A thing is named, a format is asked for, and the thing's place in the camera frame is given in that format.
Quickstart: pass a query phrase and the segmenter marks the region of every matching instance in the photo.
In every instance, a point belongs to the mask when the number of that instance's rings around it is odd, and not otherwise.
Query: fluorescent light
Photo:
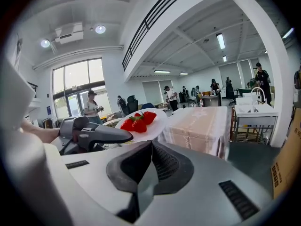
[[[218,33],[218,34],[216,35],[216,37],[217,37],[217,40],[218,40],[218,42],[219,42],[219,44],[220,44],[221,49],[224,49],[224,48],[225,48],[225,42],[224,42],[224,37],[223,37],[223,35],[222,35],[221,33]]]
[[[48,48],[48,47],[50,46],[49,40],[42,40],[42,41],[41,41],[41,46],[42,46],[43,48]]]
[[[105,26],[103,26],[103,25],[98,25],[98,26],[95,28],[95,32],[96,32],[96,33],[99,33],[99,34],[104,33],[104,32],[105,32]]]
[[[282,38],[286,39],[293,32],[293,28],[291,28]]]
[[[155,73],[170,73],[170,71],[167,71],[167,70],[155,70]]]

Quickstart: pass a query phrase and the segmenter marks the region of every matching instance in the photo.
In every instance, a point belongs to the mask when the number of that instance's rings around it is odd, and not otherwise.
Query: metal faucet
[[[255,89],[260,89],[260,90],[262,91],[262,93],[263,93],[263,100],[266,101],[263,89],[260,88],[260,87],[254,87],[254,88],[251,90],[251,105],[252,105],[252,112],[258,112],[258,110],[255,111],[254,104],[253,104],[253,96],[252,96],[252,92],[253,92],[253,90],[255,90]]]

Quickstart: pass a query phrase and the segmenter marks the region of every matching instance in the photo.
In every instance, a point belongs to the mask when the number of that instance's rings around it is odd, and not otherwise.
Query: strawberry
[[[133,130],[132,125],[133,125],[133,121],[131,119],[126,119],[121,125],[120,129],[132,131]]]
[[[141,119],[135,120],[132,125],[132,130],[139,133],[146,132],[146,125]]]
[[[146,111],[146,112],[143,113],[143,121],[146,125],[150,125],[154,121],[156,116],[157,116],[156,113]]]

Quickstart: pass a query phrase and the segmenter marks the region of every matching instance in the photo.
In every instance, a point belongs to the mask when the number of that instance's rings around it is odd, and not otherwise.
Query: white ceiling
[[[18,36],[23,38],[21,59],[32,65],[41,62],[43,55],[52,53],[52,50],[50,47],[42,48],[40,41],[52,41],[56,28],[77,22],[83,23],[84,41],[63,45],[54,43],[58,53],[67,51],[67,47],[72,47],[74,43],[87,45],[87,40],[94,40],[92,44],[100,46],[104,43],[118,45],[120,27],[129,3],[130,0],[35,0],[15,27]],[[105,25],[104,34],[95,33],[94,29],[99,24]]]
[[[269,1],[257,0],[270,16],[280,35],[290,26]],[[216,34],[224,36],[226,48],[221,50]],[[193,73],[210,66],[263,55],[264,44],[248,17],[232,0],[223,0],[198,12],[164,38],[142,62],[133,77],[154,76],[156,69]]]

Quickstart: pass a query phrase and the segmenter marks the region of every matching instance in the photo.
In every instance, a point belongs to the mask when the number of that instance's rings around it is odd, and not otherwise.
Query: cardboard box
[[[294,182],[301,165],[301,108],[297,108],[288,139],[271,166],[274,198]]]

